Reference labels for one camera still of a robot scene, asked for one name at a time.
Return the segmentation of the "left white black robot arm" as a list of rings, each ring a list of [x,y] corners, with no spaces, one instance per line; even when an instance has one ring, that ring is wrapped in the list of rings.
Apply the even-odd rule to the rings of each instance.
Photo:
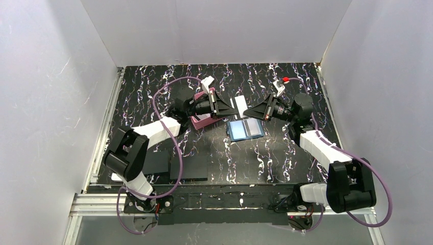
[[[102,163],[112,170],[124,183],[123,189],[134,197],[146,201],[161,199],[171,195],[178,187],[183,174],[183,160],[176,137],[188,129],[190,117],[209,114],[212,119],[221,119],[235,115],[237,110],[223,101],[219,94],[209,89],[214,78],[211,76],[201,80],[204,94],[195,98],[195,92],[186,87],[178,90],[174,103],[164,116],[161,116],[156,99],[164,88],[160,88],[152,99],[153,109],[158,120],[145,126],[130,128],[120,127],[105,151]],[[179,157],[179,175],[174,186],[166,193],[154,195],[153,187],[142,172],[147,151],[152,146],[171,139]]]

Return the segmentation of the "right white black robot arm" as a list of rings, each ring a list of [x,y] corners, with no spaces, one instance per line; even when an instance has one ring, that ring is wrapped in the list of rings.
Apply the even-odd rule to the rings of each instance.
[[[284,202],[292,206],[313,203],[329,206],[335,213],[373,207],[376,204],[373,175],[364,165],[365,160],[342,153],[317,129],[313,100],[308,93],[295,95],[290,106],[280,98],[288,81],[289,78],[275,81],[277,93],[244,111],[244,115],[255,119],[277,118],[288,122],[291,140],[327,171],[326,183],[298,183]]]

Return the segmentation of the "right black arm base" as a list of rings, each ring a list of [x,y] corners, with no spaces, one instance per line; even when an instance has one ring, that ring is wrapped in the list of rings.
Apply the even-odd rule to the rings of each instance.
[[[296,198],[291,198],[288,194],[277,194],[272,196],[268,209],[276,213],[300,212],[301,214],[310,215],[314,212],[321,212],[321,207],[317,204],[306,203]]]

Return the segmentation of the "blue leather card holder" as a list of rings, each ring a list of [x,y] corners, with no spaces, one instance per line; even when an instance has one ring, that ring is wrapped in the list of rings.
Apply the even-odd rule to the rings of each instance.
[[[246,118],[227,122],[227,134],[232,142],[264,137],[260,120]]]

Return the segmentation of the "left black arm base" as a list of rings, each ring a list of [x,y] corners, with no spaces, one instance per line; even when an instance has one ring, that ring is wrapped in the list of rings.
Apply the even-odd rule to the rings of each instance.
[[[172,213],[174,209],[174,198],[169,195],[160,199],[141,200],[134,195],[127,194],[124,213]]]

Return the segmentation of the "pink plastic tray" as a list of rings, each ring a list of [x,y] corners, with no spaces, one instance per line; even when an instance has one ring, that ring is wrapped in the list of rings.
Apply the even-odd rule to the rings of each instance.
[[[196,130],[199,130],[201,128],[204,128],[208,125],[211,125],[211,124],[221,120],[221,118],[220,119],[213,119],[209,113],[203,114],[203,115],[191,116],[190,119],[191,119],[193,127]]]

